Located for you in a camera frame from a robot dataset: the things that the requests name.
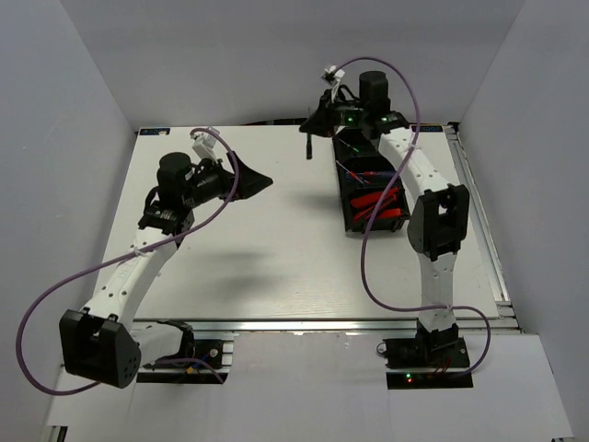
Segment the green black screwdriver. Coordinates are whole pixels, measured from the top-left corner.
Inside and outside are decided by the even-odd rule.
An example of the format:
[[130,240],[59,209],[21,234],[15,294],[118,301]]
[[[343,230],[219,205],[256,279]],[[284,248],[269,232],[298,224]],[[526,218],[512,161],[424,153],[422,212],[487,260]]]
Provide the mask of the green black screwdriver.
[[[312,114],[311,108],[307,107],[307,118]],[[312,134],[306,133],[306,160],[313,158]]]
[[369,153],[369,149],[362,144],[348,142],[344,139],[339,139],[339,144],[341,148],[350,156],[364,156]]

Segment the blue red screwdriver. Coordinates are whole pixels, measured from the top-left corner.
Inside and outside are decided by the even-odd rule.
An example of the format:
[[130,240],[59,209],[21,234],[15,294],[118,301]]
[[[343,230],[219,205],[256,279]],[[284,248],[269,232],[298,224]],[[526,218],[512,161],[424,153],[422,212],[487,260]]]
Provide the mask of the blue red screwdriver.
[[358,175],[366,180],[390,180],[396,172],[394,170],[379,170],[379,171],[365,171],[359,172]]
[[356,174],[355,172],[349,170],[348,168],[346,168],[343,164],[340,163],[339,160],[335,161],[336,165],[342,169],[345,173],[346,173],[346,177],[350,180],[355,180],[363,185],[368,184],[368,181],[363,179],[361,176],[359,176],[358,174]]
[[369,184],[369,181],[366,180],[365,178],[363,178],[362,176],[359,176],[358,174],[352,173],[352,172],[347,172],[346,173],[346,178],[348,180],[355,180],[363,185]]

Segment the large red black utility knife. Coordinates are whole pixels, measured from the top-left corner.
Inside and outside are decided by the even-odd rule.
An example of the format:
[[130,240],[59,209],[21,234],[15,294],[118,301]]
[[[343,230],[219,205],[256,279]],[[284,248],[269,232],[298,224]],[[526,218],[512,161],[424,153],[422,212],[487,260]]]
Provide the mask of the large red black utility knife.
[[[354,214],[353,221],[360,222],[368,220],[375,210],[376,204],[379,198],[382,196],[382,192],[371,192],[365,195],[361,195],[350,200],[352,211]],[[378,211],[377,219],[380,218],[380,214],[387,209],[399,208],[398,202],[398,188],[392,188],[387,192],[385,199],[383,200],[380,210]]]

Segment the red black utility knife small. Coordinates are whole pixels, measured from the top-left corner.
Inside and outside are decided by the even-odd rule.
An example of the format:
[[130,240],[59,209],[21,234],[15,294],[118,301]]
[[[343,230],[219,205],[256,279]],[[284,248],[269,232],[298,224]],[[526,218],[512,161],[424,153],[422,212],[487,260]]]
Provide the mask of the red black utility knife small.
[[384,210],[381,214],[380,214],[380,218],[383,219],[397,219],[402,217],[403,213],[402,210],[399,208],[392,208],[392,209],[387,209]]

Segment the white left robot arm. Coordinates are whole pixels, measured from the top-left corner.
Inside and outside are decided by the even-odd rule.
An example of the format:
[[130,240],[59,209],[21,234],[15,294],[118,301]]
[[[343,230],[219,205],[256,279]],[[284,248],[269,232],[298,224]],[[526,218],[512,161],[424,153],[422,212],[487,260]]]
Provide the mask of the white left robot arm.
[[196,354],[190,325],[158,320],[135,328],[133,320],[149,288],[177,252],[194,222],[196,207],[212,199],[246,200],[273,184],[237,155],[230,172],[210,157],[194,164],[185,153],[159,160],[157,185],[145,200],[129,257],[78,311],[67,310],[59,332],[68,374],[123,389],[144,366],[184,367]]

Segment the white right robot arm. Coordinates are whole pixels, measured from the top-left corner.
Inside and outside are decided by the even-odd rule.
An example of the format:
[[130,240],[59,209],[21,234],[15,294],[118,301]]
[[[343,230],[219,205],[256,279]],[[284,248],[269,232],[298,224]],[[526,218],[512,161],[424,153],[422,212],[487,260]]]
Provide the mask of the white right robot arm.
[[385,73],[362,73],[357,95],[345,94],[343,77],[337,66],[325,70],[328,88],[300,130],[320,137],[343,128],[360,131],[395,170],[386,189],[400,181],[409,192],[413,209],[407,236],[420,263],[422,297],[415,309],[421,338],[415,354],[423,365],[439,366],[449,355],[448,346],[458,340],[454,269],[468,231],[469,191],[446,179],[419,148],[422,126],[392,110]]

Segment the black far storage bin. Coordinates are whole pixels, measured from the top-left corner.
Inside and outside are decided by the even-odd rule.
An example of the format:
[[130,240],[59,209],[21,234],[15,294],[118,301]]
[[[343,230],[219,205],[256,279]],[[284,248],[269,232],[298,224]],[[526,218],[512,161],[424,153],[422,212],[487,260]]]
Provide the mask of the black far storage bin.
[[378,157],[373,144],[364,138],[361,129],[344,128],[331,138],[335,158],[344,162],[350,158]]

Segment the black near storage bin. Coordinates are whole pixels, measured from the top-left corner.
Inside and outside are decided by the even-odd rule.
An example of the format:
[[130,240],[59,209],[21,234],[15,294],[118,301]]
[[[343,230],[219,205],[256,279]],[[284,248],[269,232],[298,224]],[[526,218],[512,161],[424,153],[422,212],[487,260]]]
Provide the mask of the black near storage bin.
[[[355,198],[355,197],[358,197],[361,195],[365,195],[367,193],[382,192],[385,189],[385,187],[384,188],[376,188],[376,187],[368,188],[368,187],[366,187],[363,189],[356,189],[356,190],[350,190],[350,191],[340,191],[341,207],[342,207],[343,220],[344,220],[344,229],[346,232],[364,233],[365,228],[367,227],[368,221],[370,220],[370,218],[369,218],[368,220],[354,222],[353,221],[354,214],[352,211],[350,200],[352,198]],[[397,218],[397,219],[377,219],[375,217],[375,221],[371,227],[372,231],[383,230],[383,231],[396,232],[396,231],[400,230],[404,226],[405,222],[410,219],[410,209],[409,209],[409,205],[408,205],[408,201],[406,198],[405,189],[404,189],[403,185],[398,180],[393,185],[392,188],[398,188],[397,205],[402,210],[403,215],[402,215],[402,217]]]

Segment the blue label sticker right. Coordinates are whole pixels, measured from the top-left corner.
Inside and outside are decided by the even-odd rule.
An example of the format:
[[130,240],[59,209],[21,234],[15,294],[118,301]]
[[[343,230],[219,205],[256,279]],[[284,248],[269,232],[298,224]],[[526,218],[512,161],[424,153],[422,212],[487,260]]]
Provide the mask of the blue label sticker right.
[[427,133],[443,133],[445,128],[439,124],[422,124],[422,125],[412,125],[411,130],[416,133],[419,132],[420,134],[427,134]]

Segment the blue label sticker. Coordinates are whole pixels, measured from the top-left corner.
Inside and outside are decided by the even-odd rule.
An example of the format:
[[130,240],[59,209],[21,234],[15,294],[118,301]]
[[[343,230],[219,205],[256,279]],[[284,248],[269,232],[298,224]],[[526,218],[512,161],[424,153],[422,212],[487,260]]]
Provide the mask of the blue label sticker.
[[169,128],[142,128],[139,133],[140,136],[163,136],[169,135]]
[[427,133],[443,133],[445,128],[439,124],[422,124],[422,125],[412,125],[411,130],[416,133],[419,132],[420,134],[427,134]]

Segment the blue label sticker left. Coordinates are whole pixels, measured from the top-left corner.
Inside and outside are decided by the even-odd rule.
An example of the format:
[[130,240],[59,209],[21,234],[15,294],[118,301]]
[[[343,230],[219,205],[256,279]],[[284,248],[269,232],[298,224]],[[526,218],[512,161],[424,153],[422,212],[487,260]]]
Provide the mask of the blue label sticker left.
[[142,128],[139,133],[140,136],[163,136],[169,135],[169,128]]

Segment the aluminium frame rail front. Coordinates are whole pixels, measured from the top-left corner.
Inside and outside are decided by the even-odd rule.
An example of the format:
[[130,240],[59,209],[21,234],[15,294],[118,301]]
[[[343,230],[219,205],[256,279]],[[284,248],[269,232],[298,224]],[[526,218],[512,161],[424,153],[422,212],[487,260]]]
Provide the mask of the aluminium frame rail front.
[[[199,332],[412,332],[416,330],[415,319],[386,320],[196,320],[179,319]],[[491,332],[520,332],[515,316],[491,318]],[[483,319],[458,319],[463,332],[484,332]]]

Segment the aluminium frame rail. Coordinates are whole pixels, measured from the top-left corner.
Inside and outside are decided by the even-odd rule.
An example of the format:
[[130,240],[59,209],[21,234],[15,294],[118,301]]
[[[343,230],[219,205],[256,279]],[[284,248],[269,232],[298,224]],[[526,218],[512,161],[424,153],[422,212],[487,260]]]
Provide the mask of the aluminium frame rail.
[[[199,332],[412,332],[416,330],[415,319],[386,320],[196,320],[179,319]],[[491,318],[491,332],[520,332],[515,316]],[[484,332],[483,319],[458,319],[463,332]]]
[[473,211],[471,225],[475,231],[485,273],[490,281],[491,292],[498,310],[497,317],[491,320],[491,328],[494,334],[523,333],[505,284],[502,265],[479,190],[471,167],[468,164],[465,148],[460,140],[459,125],[457,122],[449,122],[444,125],[444,129],[449,151],[455,164],[456,174],[460,182],[465,184],[470,191],[471,209]]

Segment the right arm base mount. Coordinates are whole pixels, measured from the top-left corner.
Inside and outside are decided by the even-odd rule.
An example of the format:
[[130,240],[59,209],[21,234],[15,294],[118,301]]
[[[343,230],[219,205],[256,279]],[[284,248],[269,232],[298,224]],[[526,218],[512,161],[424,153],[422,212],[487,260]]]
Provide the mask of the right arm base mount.
[[417,338],[385,339],[376,346],[385,359],[389,390],[453,390],[474,387],[471,374],[461,375],[470,366],[465,340],[427,353]]

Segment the aluminium frame rail right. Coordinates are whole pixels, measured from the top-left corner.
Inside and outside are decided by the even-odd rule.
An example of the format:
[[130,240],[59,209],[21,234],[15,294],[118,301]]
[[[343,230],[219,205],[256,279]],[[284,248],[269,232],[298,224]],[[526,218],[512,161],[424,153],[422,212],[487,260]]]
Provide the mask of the aluminium frame rail right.
[[444,125],[444,129],[449,151],[455,164],[456,174],[460,182],[465,184],[470,191],[471,209],[473,211],[471,225],[475,231],[485,273],[490,281],[491,292],[498,310],[497,317],[491,320],[491,328],[494,334],[523,333],[505,284],[502,265],[479,190],[471,167],[468,164],[465,148],[460,140],[459,125],[457,122],[449,122]]

